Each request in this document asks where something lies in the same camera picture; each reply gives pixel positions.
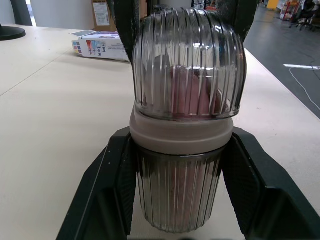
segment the white desk surface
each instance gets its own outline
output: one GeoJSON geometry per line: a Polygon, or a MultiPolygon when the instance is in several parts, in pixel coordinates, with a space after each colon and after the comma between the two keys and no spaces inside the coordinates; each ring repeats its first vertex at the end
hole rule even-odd
{"type": "MultiPolygon", "coordinates": [[[[24,27],[0,41],[0,239],[53,240],[81,178],[129,125],[131,65],[73,53],[72,30],[24,27]]],[[[320,214],[320,121],[248,51],[236,127],[255,135],[320,214]]],[[[129,239],[243,239],[223,178],[212,217],[188,234],[151,227],[136,194],[129,239]]]]}

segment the paper sign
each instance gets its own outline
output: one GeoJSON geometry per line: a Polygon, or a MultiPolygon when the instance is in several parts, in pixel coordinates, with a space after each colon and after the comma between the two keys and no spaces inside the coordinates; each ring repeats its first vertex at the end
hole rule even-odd
{"type": "Polygon", "coordinates": [[[93,3],[95,21],[97,26],[110,26],[108,7],[106,2],[93,3]]]}

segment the black plastic arm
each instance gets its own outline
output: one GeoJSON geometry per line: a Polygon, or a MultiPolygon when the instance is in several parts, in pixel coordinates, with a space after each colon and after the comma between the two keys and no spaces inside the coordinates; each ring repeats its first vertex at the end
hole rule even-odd
{"type": "Polygon", "coordinates": [[[57,240],[126,240],[136,192],[136,153],[129,127],[117,131],[86,170],[57,240]]]}
{"type": "Polygon", "coordinates": [[[320,239],[320,217],[287,171],[250,133],[234,128],[222,171],[247,239],[320,239]]]}

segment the ribbed clear cylinder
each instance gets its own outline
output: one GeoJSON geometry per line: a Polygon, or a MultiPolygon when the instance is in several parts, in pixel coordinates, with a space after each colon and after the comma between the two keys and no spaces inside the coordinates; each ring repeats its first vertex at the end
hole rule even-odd
{"type": "Polygon", "coordinates": [[[138,184],[145,219],[159,230],[186,233],[210,218],[222,148],[199,155],[166,155],[138,148],[138,184]]]}
{"type": "Polygon", "coordinates": [[[239,112],[244,47],[214,13],[172,8],[147,17],[132,63],[135,107],[147,116],[208,120],[239,112]]]}

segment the white cable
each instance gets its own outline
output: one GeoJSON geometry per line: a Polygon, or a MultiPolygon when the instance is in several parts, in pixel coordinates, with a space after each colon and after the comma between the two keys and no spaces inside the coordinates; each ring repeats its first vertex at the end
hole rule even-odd
{"type": "MultiPolygon", "coordinates": [[[[310,102],[313,103],[313,105],[315,105],[316,108],[320,110],[320,107],[319,107],[314,101],[312,101],[312,99],[311,99],[311,97],[309,96],[307,90],[304,88],[304,86],[302,86],[302,84],[298,81],[298,79],[296,79],[296,77],[295,77],[294,74],[292,73],[291,69],[295,69],[295,68],[296,68],[296,67],[290,67],[289,72],[291,73],[292,77],[296,80],[296,82],[300,85],[300,87],[302,87],[302,89],[305,91],[305,94],[306,94],[307,97],[309,98],[310,102]]],[[[304,70],[318,71],[319,69],[313,70],[313,69],[306,69],[306,68],[304,68],[304,70]]]]}

